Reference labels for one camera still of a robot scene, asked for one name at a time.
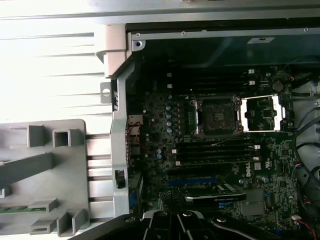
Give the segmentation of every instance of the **label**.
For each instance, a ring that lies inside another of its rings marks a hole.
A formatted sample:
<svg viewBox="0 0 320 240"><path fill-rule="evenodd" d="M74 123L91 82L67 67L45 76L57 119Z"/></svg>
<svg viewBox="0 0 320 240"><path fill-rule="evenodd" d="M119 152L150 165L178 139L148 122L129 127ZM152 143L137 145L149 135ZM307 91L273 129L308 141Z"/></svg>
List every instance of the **label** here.
<svg viewBox="0 0 320 240"><path fill-rule="evenodd" d="M270 170L271 169L271 161L270 159L268 158L268 161L265 161L265 168Z"/></svg>
<svg viewBox="0 0 320 240"><path fill-rule="evenodd" d="M270 43L274 37L254 37L251 38L250 41L247 42L247 44L268 44Z"/></svg>
<svg viewBox="0 0 320 240"><path fill-rule="evenodd" d="M246 172L246 177L249 178L251 177L251 169L250 169L250 162L247 162L245 164L245 172Z"/></svg>

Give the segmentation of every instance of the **black cable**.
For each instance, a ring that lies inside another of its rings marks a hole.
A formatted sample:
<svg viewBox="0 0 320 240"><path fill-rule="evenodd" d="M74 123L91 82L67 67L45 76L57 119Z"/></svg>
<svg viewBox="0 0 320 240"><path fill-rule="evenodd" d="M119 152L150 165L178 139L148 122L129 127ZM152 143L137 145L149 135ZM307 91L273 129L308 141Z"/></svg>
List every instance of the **black cable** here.
<svg viewBox="0 0 320 240"><path fill-rule="evenodd" d="M294 149L295 157L297 158L297 161L299 163L303 164L304 162L302 161L302 158L301 158L301 156L300 156L300 154L298 152L297 137L299 137L303 132L305 132L308 128L310 128L311 126L315 125L319 121L320 121L320 116L318 116L315 119L311 120L306 125L304 125L300 130L295 132L295 136L293 138L293 149ZM314 182L317 184L317 186L320 187L320 181L310 172L310 170L304 164L301 167L311 177L311 179L314 180Z"/></svg>
<svg viewBox="0 0 320 240"><path fill-rule="evenodd" d="M301 143L300 145L298 145L296 148L300 149L300 148L307 146L307 145L312 145L312 146L315 146L320 149L320 143L318 143L318 142L304 142L304 143Z"/></svg>
<svg viewBox="0 0 320 240"><path fill-rule="evenodd" d="M307 92L292 92L292 96L294 97L315 97L315 98L318 98L320 97L320 94L317 94L317 93L314 93L314 94L311 94L311 93L307 93Z"/></svg>
<svg viewBox="0 0 320 240"><path fill-rule="evenodd" d="M316 59L319 63L320 63L320 56L317 56L317 55L308 55L308 56L302 56L302 57L299 57L289 63L287 63L286 65L284 65L283 69L282 70L285 70L287 67L289 67L291 64L294 64L294 63L297 63L301 60L304 60L304 59Z"/></svg>
<svg viewBox="0 0 320 240"><path fill-rule="evenodd" d="M316 107L310 109L309 111L307 111L306 114L301 119L301 121L299 122L297 129L299 129L301 127L302 123L304 122L304 120L306 120L306 118L309 116L309 114L311 114L315 110L320 110L320 106L316 106Z"/></svg>
<svg viewBox="0 0 320 240"><path fill-rule="evenodd" d="M314 175L318 170L320 170L320 166L315 166L312 170L311 173ZM308 176L307 181L305 182L305 184L303 185L303 187L305 188L306 186L308 186L311 183L311 177Z"/></svg>

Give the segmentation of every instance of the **capacitor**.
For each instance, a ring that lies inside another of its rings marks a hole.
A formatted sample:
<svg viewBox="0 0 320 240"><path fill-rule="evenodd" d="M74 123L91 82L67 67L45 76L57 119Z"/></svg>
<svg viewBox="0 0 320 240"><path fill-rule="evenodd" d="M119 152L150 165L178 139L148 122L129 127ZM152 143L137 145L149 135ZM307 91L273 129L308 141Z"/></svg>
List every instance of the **capacitor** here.
<svg viewBox="0 0 320 240"><path fill-rule="evenodd" d="M267 184L270 180L269 180L269 178L263 176L263 177L262 177L262 181L263 181L265 184Z"/></svg>
<svg viewBox="0 0 320 240"><path fill-rule="evenodd" d="M272 88L273 90L279 93L285 88L285 86L282 82L276 81L275 83L272 84Z"/></svg>

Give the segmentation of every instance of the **chip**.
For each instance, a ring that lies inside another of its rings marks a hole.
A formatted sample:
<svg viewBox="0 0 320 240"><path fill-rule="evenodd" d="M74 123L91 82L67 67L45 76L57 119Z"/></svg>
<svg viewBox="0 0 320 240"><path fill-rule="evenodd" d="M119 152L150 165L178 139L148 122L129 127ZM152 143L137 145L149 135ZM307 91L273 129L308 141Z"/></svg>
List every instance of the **chip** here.
<svg viewBox="0 0 320 240"><path fill-rule="evenodd" d="M237 112L234 98L212 97L198 100L199 132L205 136L232 135L236 131Z"/></svg>
<svg viewBox="0 0 320 240"><path fill-rule="evenodd" d="M281 155L282 156L288 156L289 155L289 150L288 149L282 149L281 150Z"/></svg>
<svg viewBox="0 0 320 240"><path fill-rule="evenodd" d="M279 184L280 184L281 188L285 188L287 186L287 182L286 181L281 181Z"/></svg>

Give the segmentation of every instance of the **screw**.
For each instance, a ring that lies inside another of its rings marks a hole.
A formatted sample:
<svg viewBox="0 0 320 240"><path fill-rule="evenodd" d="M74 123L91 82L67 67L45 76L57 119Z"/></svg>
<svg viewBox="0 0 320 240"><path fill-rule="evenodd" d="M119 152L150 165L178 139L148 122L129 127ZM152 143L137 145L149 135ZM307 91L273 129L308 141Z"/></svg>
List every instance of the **screw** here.
<svg viewBox="0 0 320 240"><path fill-rule="evenodd" d="M133 223L135 221L134 217L129 217L125 220L126 223Z"/></svg>
<svg viewBox="0 0 320 240"><path fill-rule="evenodd" d="M219 222L219 223L225 223L227 221L227 219L225 219L224 217L217 217L216 220Z"/></svg>
<svg viewBox="0 0 320 240"><path fill-rule="evenodd" d="M184 212L182 213L182 215L183 215L184 217L191 217L191 216L192 216L192 213L189 212L189 211L184 211Z"/></svg>
<svg viewBox="0 0 320 240"><path fill-rule="evenodd" d="M159 213L159 216L160 217L165 217L165 216L167 216L168 215L168 213L166 213L165 211L161 211L160 213Z"/></svg>

